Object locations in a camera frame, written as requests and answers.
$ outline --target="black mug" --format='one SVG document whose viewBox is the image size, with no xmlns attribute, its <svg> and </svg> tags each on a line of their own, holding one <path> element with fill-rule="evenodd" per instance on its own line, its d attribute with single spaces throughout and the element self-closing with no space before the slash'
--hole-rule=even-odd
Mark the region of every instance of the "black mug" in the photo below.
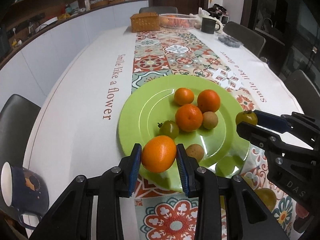
<svg viewBox="0 0 320 240">
<path fill-rule="evenodd" d="M 201 24 L 201 31 L 204 33 L 214 34 L 215 31 L 220 30 L 221 26 L 218 24 L 218 28 L 216 29 L 217 21 L 203 17 L 202 18 L 202 24 Z"/>
<path fill-rule="evenodd" d="M 44 180 L 36 173 L 4 163 L 1 171 L 1 191 L 4 202 L 18 211 L 19 223 L 35 230 L 23 221 L 23 214 L 36 216 L 41 221 L 49 207 L 49 194 Z"/>
</svg>

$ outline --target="mug handle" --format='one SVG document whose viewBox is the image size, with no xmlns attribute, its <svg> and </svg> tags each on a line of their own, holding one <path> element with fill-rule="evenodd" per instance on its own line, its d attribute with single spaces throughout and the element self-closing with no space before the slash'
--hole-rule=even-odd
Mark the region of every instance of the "mug handle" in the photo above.
<svg viewBox="0 0 320 240">
<path fill-rule="evenodd" d="M 39 222 L 41 221 L 42 217 L 41 216 L 37 216 L 38 217 L 38 220 Z M 36 227 L 33 227 L 33 226 L 30 226 L 30 225 L 27 225 L 24 221 L 23 221 L 23 217 L 22 217 L 22 214 L 18 214 L 18 218 L 19 218 L 19 224 L 22 225 L 24 228 L 26 229 L 30 229 L 30 230 L 35 230 Z"/>
<path fill-rule="evenodd" d="M 220 24 L 218 24 L 218 26 L 219 26 L 219 28 L 218 28 L 218 29 L 214 29 L 214 31 L 218 31 L 218 30 L 220 30 L 220 29 L 221 29 Z"/>
</svg>

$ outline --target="cabinet door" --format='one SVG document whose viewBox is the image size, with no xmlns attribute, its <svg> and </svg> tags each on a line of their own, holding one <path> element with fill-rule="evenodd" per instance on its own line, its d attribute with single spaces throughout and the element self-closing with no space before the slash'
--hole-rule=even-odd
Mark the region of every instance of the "cabinet door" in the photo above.
<svg viewBox="0 0 320 240">
<path fill-rule="evenodd" d="M 48 95 L 65 70 L 53 44 L 51 32 L 40 35 L 21 51 L 40 88 Z"/>
<path fill-rule="evenodd" d="M 83 17 L 90 43 L 93 42 L 101 32 L 116 27 L 112 7 L 87 13 Z"/>
<path fill-rule="evenodd" d="M 142 7 L 148 7 L 148 1 L 137 1 L 114 5 L 112 8 L 115 14 L 116 27 L 130 26 L 130 17 L 139 13 L 140 8 Z"/>
<path fill-rule="evenodd" d="M 0 70 L 0 110 L 13 94 L 23 96 L 38 106 L 42 106 L 46 99 L 21 51 Z"/>
<path fill-rule="evenodd" d="M 69 20 L 50 30 L 54 47 L 66 69 L 75 56 L 89 44 L 82 16 Z"/>
</svg>

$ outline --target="faucet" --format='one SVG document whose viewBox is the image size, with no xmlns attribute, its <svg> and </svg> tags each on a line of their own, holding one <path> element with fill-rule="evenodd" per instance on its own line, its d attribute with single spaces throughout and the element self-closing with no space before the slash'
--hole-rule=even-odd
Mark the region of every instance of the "faucet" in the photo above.
<svg viewBox="0 0 320 240">
<path fill-rule="evenodd" d="M 270 18 L 264 18 L 264 19 L 263 19 L 262 27 L 263 27 L 263 25 L 264 25 L 264 21 L 265 21 L 266 19 L 268 19 L 268 20 L 271 22 L 271 29 L 272 29 L 272 28 L 273 28 L 273 23 L 272 23 L 272 21 L 271 21 L 271 19 L 270 19 Z"/>
</svg>

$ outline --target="orange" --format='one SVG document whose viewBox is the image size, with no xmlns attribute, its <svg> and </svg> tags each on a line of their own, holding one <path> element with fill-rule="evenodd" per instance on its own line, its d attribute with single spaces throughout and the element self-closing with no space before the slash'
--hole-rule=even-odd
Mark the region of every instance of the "orange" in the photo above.
<svg viewBox="0 0 320 240">
<path fill-rule="evenodd" d="M 174 93 L 174 101 L 180 106 L 191 104 L 193 99 L 195 99 L 195 95 L 187 88 L 178 88 Z"/>
<path fill-rule="evenodd" d="M 141 154 L 142 165 L 151 172 L 164 172 L 176 158 L 175 142 L 166 135 L 159 135 L 147 142 Z"/>
<path fill-rule="evenodd" d="M 200 109 L 192 104 L 181 106 L 176 112 L 176 124 L 185 132 L 197 130 L 202 124 Z"/>
<path fill-rule="evenodd" d="M 199 94 L 197 103 L 203 113 L 216 112 L 220 107 L 220 97 L 215 91 L 206 89 Z"/>
</svg>

